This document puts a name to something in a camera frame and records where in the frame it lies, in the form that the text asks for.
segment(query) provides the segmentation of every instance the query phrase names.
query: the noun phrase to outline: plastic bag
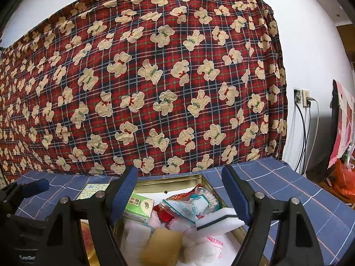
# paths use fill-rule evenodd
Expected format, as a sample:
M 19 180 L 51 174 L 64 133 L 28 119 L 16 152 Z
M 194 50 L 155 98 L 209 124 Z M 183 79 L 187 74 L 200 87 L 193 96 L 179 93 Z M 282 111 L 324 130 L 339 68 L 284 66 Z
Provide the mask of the plastic bag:
M 335 162 L 333 175 L 335 176 L 334 190 L 348 199 L 355 200 L 355 172 L 346 168 L 338 159 Z
M 175 218 L 185 217 L 191 222 L 219 210 L 219 203 L 212 192 L 202 187 L 196 187 L 183 200 L 164 199 L 159 203 L 167 213 Z

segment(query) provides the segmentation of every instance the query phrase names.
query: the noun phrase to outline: blue gripper pad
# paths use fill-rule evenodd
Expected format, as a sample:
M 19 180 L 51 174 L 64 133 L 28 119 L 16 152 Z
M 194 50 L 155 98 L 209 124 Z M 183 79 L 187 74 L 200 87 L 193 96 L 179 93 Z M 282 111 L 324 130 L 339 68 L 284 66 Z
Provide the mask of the blue gripper pad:
M 239 185 L 237 184 L 231 171 L 234 171 L 235 175 L 237 175 L 237 173 L 231 166 L 230 168 L 227 168 L 227 166 L 223 167 L 221 175 L 222 183 L 227 191 L 227 194 L 239 219 L 243 220 L 246 225 L 250 226 L 251 216 L 249 210 L 249 202 L 243 194 L 242 190 L 240 189 Z
M 129 173 L 125 175 L 124 172 L 120 179 L 124 179 L 124 181 L 112 201 L 112 211 L 110 217 L 111 225 L 113 225 L 116 220 L 121 219 L 123 212 L 125 211 L 128 200 L 131 197 L 132 192 L 137 184 L 137 168 L 132 166 L 132 168 L 129 170 Z

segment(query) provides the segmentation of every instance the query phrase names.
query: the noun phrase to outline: white cable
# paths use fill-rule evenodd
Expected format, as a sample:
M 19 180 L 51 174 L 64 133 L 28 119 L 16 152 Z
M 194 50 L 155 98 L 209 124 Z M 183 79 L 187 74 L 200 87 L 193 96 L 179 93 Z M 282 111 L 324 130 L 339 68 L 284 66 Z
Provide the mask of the white cable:
M 306 164 L 306 170 L 305 170 L 305 173 L 303 174 L 303 176 L 306 176 L 306 172 L 307 172 L 307 168 L 308 168 L 308 163 L 310 161 L 310 158 L 311 158 L 311 155 L 312 155 L 312 151 L 313 151 L 313 147 L 314 147 L 314 144 L 316 142 L 316 137 L 317 137 L 317 132 L 318 132 L 318 123 L 319 123 L 319 105 L 318 105 L 318 102 L 316 99 L 312 98 L 312 97 L 307 97 L 307 100 L 309 101 L 315 101 L 317 103 L 317 126 L 316 126 L 316 133 L 314 135 L 314 139 L 313 139 L 313 144 L 312 144 L 312 148 L 311 148 L 311 151 L 310 151 L 310 154 L 308 156 L 308 160 L 307 160 L 307 164 Z

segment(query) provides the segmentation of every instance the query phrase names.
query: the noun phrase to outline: blue checkered tablecloth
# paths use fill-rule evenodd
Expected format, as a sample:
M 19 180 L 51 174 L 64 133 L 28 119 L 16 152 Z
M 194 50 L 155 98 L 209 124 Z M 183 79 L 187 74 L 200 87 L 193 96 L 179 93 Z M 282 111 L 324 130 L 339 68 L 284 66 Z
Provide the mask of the blue checkered tablecloth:
M 233 167 L 239 177 L 248 181 L 255 191 L 262 191 L 268 197 L 278 200 L 288 201 L 291 197 L 299 198 L 317 234 L 324 264 L 330 265 L 339 261 L 355 238 L 354 210 L 294 172 L 287 163 L 281 163 L 272 157 L 235 164 Z M 232 207 L 221 181 L 221 169 L 222 167 L 211 168 L 201 171 L 200 174 L 207 178 L 226 204 Z M 151 176 L 139 179 L 164 179 L 174 176 L 182 175 Z M 110 176 L 82 176 L 30 171 L 17 179 L 17 182 L 29 183 L 42 178 L 49 181 L 50 189 L 32 198 L 24 199 L 18 208 L 17 215 L 44 220 L 46 216 L 51 214 L 62 196 L 75 199 L 87 183 L 109 183 L 112 179 L 116 179 Z M 264 255 L 268 259 L 271 258 L 277 229 L 278 222 L 271 223 L 269 239 L 264 250 Z

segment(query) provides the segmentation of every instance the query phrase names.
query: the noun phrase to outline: green tissue pack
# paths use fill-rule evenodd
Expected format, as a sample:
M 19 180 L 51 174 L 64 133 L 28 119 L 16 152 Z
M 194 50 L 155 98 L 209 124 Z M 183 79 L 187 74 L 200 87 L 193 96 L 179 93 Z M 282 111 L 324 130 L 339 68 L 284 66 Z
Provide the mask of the green tissue pack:
M 153 207 L 154 200 L 137 194 L 132 194 L 123 216 L 144 223 L 150 218 Z

